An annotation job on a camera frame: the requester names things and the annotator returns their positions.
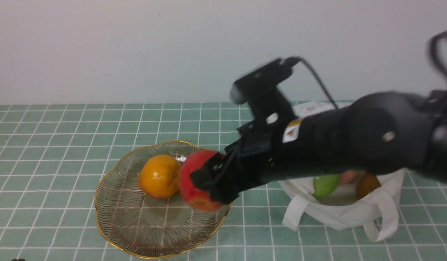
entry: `white wall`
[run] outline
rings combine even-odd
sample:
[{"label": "white wall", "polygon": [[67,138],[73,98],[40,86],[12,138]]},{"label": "white wall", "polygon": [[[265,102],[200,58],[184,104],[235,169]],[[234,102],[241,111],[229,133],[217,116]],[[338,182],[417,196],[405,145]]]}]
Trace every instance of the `white wall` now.
[{"label": "white wall", "polygon": [[[0,0],[0,104],[227,101],[308,58],[336,99],[444,87],[425,57],[447,0]],[[291,99],[324,99],[299,67]]]}]

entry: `black cable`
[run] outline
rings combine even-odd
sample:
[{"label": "black cable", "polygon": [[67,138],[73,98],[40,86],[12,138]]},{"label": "black cable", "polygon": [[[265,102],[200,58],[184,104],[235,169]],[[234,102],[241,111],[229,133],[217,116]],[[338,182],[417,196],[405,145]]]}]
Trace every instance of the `black cable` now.
[{"label": "black cable", "polygon": [[315,71],[315,69],[313,68],[313,66],[311,66],[309,64],[308,61],[306,61],[304,58],[302,57],[297,57],[299,59],[299,61],[304,64],[304,66],[310,71],[310,73],[312,74],[312,76],[315,78],[315,80],[317,81],[318,85],[320,86],[320,88],[322,89],[323,93],[325,94],[325,96],[328,98],[328,100],[331,102],[331,104],[333,104],[333,106],[335,107],[335,109],[339,109],[338,105],[336,104],[336,101],[333,99],[333,97],[331,96],[330,92],[328,91],[328,89],[326,88],[326,86],[323,84],[322,79],[320,79],[320,77],[318,76],[317,72]]}]

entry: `robotic arm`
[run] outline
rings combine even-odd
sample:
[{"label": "robotic arm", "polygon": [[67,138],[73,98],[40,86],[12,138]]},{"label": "robotic arm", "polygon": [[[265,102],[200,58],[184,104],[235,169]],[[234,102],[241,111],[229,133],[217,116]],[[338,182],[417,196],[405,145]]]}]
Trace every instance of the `robotic arm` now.
[{"label": "robotic arm", "polygon": [[[429,56],[447,78],[434,36]],[[277,85],[302,62],[336,109],[298,119]],[[447,182],[447,90],[429,97],[377,92],[338,109],[320,78],[302,58],[276,59],[234,82],[231,99],[248,103],[254,120],[238,128],[240,139],[191,174],[211,200],[231,203],[239,193],[271,181],[336,174],[351,169],[387,174],[403,167]],[[271,124],[267,118],[276,113]]]}]

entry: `gold rim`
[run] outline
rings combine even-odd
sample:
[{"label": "gold rim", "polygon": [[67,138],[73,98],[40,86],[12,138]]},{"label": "gold rim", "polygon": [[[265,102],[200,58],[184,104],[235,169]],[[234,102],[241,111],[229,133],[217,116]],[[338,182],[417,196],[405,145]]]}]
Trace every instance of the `gold rim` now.
[{"label": "gold rim", "polygon": [[132,255],[132,256],[139,257],[139,258],[142,258],[142,259],[151,259],[151,260],[152,260],[152,259],[169,258],[169,257],[172,257],[172,256],[177,256],[177,255],[179,255],[179,254],[187,253],[188,251],[191,251],[191,250],[193,250],[193,249],[199,247],[200,245],[204,244],[207,240],[209,240],[212,236],[214,236],[215,233],[217,233],[217,230],[219,230],[219,228],[220,228],[220,227],[222,226],[222,224],[224,223],[225,218],[227,218],[228,212],[230,211],[230,209],[231,209],[231,207],[232,207],[232,205],[233,205],[233,203],[231,203],[231,204],[228,206],[228,210],[227,210],[227,211],[225,212],[225,214],[223,215],[222,220],[221,220],[220,223],[217,225],[216,229],[215,229],[215,230],[214,230],[214,231],[213,231],[213,232],[212,232],[206,239],[202,240],[200,243],[196,244],[195,246],[193,246],[193,247],[191,247],[191,248],[189,248],[189,249],[186,249],[186,250],[184,250],[184,251],[180,251],[180,252],[177,252],[177,253],[174,253],[174,254],[168,254],[167,256],[141,256],[141,255],[139,255],[139,254],[135,254],[135,253],[133,253],[133,252],[127,250],[127,249],[121,248],[120,246],[118,246],[117,244],[115,244],[113,241],[111,241],[111,240],[110,240],[110,239],[103,233],[103,231],[101,230],[101,227],[100,227],[100,225],[99,225],[99,221],[98,221],[98,206],[96,205],[96,202],[97,202],[97,199],[98,199],[98,190],[99,190],[101,184],[103,183],[104,179],[105,179],[108,175],[110,175],[110,174],[116,169],[116,167],[120,164],[120,162],[122,162],[122,160],[124,160],[124,159],[125,159],[127,156],[129,156],[130,154],[136,152],[137,150],[143,150],[143,149],[145,149],[145,148],[152,148],[152,147],[156,147],[156,146],[158,146],[158,145],[166,144],[166,143],[170,143],[170,142],[181,142],[181,143],[184,143],[184,144],[191,145],[191,146],[193,146],[193,147],[195,147],[195,148],[197,148],[197,149],[208,150],[207,148],[199,147],[199,146],[197,146],[197,145],[195,145],[195,144],[192,144],[192,143],[190,143],[190,142],[183,141],[183,140],[170,140],[170,141],[160,142],[160,143],[155,144],[155,145],[149,145],[149,146],[144,146],[144,147],[137,148],[137,149],[132,150],[131,152],[127,153],[126,155],[124,155],[124,157],[122,157],[122,158],[116,163],[116,165],[112,168],[112,170],[110,170],[108,173],[106,173],[106,175],[104,175],[104,177],[103,177],[103,178],[101,179],[101,181],[98,183],[98,186],[96,187],[96,190],[95,190],[94,204],[95,204],[96,227],[98,228],[98,231],[101,233],[101,236],[103,236],[103,238],[104,238],[109,244],[111,244],[112,246],[114,246],[114,247],[116,247],[116,248],[119,248],[120,250],[125,251],[126,253],[129,253],[129,254]]}]

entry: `bag handle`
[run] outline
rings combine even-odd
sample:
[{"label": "bag handle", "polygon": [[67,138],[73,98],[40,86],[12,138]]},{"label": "bag handle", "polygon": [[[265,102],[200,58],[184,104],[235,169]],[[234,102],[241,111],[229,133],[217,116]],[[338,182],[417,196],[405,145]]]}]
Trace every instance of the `bag handle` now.
[{"label": "bag handle", "polygon": [[375,222],[373,221],[370,221],[364,225],[364,231],[367,237],[373,242],[378,242],[393,236],[397,231],[399,212],[397,212],[396,204],[389,193],[381,187],[374,190],[362,200],[368,203],[377,204],[381,212],[381,216],[383,217],[381,231],[378,230]]},{"label": "bag handle", "polygon": [[291,230],[297,231],[301,217],[308,205],[308,200],[295,194],[286,209],[285,216],[283,217],[283,225]]}]

